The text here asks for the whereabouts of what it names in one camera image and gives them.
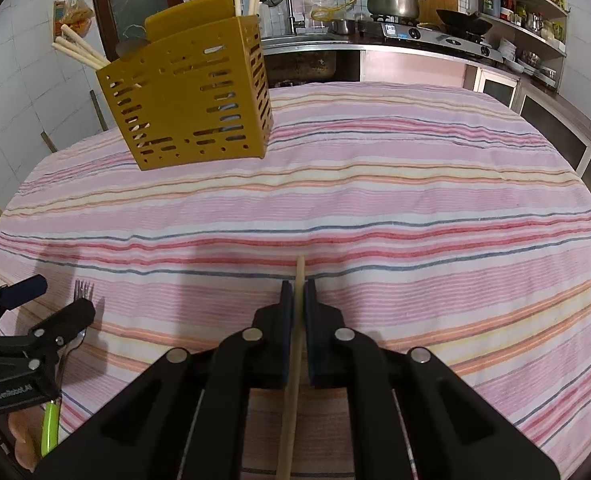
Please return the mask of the person's left hand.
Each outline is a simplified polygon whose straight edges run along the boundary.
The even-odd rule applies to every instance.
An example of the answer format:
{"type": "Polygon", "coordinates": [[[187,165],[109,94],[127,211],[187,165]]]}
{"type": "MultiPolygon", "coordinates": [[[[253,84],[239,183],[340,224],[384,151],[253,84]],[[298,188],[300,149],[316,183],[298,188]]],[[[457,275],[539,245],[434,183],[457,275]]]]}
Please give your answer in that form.
{"type": "Polygon", "coordinates": [[[43,412],[39,406],[12,412],[8,427],[15,439],[14,455],[18,464],[33,472],[41,459],[43,412]]]}

